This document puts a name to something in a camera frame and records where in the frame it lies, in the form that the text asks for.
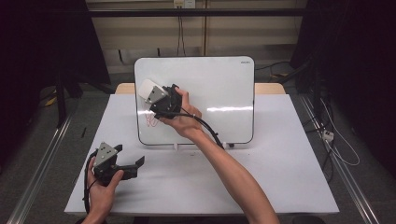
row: hand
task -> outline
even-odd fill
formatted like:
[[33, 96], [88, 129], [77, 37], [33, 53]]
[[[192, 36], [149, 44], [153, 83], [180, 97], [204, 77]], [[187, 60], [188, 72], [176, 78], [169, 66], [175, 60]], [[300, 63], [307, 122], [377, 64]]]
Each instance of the hand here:
[[[181, 95], [181, 113], [186, 113], [186, 111], [195, 115], [195, 117], [200, 118], [202, 116], [201, 111], [195, 108], [193, 105], [190, 105], [189, 101], [189, 93], [187, 91], [183, 91], [178, 87], [175, 88], [177, 93]], [[192, 139], [197, 132], [202, 132], [201, 124], [196, 121], [194, 118], [184, 117], [184, 116], [176, 116], [173, 119], [160, 118], [164, 124], [167, 124], [173, 127], [180, 136]]]
[[90, 189], [91, 209], [83, 223], [103, 223], [107, 215], [110, 213], [111, 207], [113, 206], [114, 194], [117, 185], [120, 183], [123, 171], [119, 170], [111, 179], [110, 184], [107, 187], [101, 185], [99, 181], [96, 181], [96, 177], [93, 175], [92, 167], [95, 161], [93, 157], [89, 164], [88, 172], [88, 186]]

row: white table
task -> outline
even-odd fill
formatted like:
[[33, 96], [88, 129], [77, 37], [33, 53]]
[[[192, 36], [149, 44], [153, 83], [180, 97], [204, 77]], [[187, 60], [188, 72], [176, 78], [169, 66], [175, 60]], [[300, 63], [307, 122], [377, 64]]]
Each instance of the white table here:
[[[111, 213], [125, 216], [226, 216], [242, 210], [195, 146], [148, 148], [137, 138], [133, 94], [111, 95], [92, 143], [123, 144], [118, 165], [146, 163], [121, 181]], [[278, 214], [337, 213], [290, 97], [256, 95], [253, 140], [228, 152], [257, 179]], [[65, 212], [84, 215], [83, 167]]]

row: white cable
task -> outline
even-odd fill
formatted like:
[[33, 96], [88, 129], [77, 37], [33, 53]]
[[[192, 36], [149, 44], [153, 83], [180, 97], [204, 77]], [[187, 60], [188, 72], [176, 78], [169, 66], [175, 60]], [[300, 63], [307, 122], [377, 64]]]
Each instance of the white cable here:
[[338, 152], [336, 152], [336, 151], [330, 146], [329, 142], [328, 142], [327, 140], [325, 140], [326, 143], [329, 145], [330, 150], [331, 150], [331, 151], [334, 153], [334, 155], [335, 155], [336, 157], [338, 157], [343, 163], [346, 163], [346, 164], [351, 165], [351, 166], [359, 165], [359, 163], [361, 163], [361, 158], [359, 158], [358, 153], [356, 153], [356, 151], [355, 151], [355, 149], [353, 148], [353, 146], [351, 146], [351, 145], [348, 143], [348, 141], [344, 138], [344, 136], [341, 135], [340, 132], [338, 132], [337, 128], [335, 127], [334, 123], [332, 122], [332, 116], [330, 116], [330, 113], [329, 113], [329, 110], [327, 110], [326, 104], [323, 102], [322, 99], [320, 99], [320, 101], [323, 103], [324, 109], [326, 110], [326, 113], [327, 113], [327, 115], [329, 116], [329, 120], [330, 120], [330, 122], [332, 123], [332, 126], [334, 127], [335, 131], [336, 131], [336, 132], [341, 136], [341, 138], [349, 145], [350, 149], [352, 149], [353, 153], [355, 153], [356, 158], [358, 158], [358, 161], [357, 161], [356, 163], [352, 163], [352, 162], [349, 162], [349, 161], [344, 160], [344, 159], [341, 157], [341, 155], [340, 155]]

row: human arm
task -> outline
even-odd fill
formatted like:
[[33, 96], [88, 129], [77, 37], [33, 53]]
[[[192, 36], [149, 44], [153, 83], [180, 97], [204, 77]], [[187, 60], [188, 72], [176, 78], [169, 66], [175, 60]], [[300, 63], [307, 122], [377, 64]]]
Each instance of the human arm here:
[[102, 224], [105, 221], [106, 217], [110, 213], [111, 207], [113, 206], [116, 187], [120, 183], [123, 176], [123, 171], [119, 170], [114, 174], [110, 184], [108, 184], [107, 187], [102, 186], [101, 183], [96, 181], [96, 178], [93, 175], [92, 167], [94, 161], [95, 158], [92, 158], [88, 167], [89, 171], [87, 188], [91, 186], [91, 209], [90, 213], [82, 222], [84, 224]]
[[[190, 105], [189, 94], [180, 89], [177, 89], [177, 93], [182, 96], [182, 108], [200, 118], [201, 112]], [[204, 133], [201, 124], [182, 116], [160, 121], [175, 128], [178, 134], [190, 139], [201, 149], [225, 188], [244, 211], [249, 223], [279, 223], [274, 208], [254, 177]]]

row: wall socket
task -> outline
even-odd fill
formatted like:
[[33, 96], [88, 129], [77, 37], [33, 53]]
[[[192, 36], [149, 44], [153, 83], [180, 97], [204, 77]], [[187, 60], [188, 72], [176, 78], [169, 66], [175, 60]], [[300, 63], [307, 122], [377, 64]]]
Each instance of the wall socket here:
[[174, 8], [195, 8], [195, 0], [174, 0]]

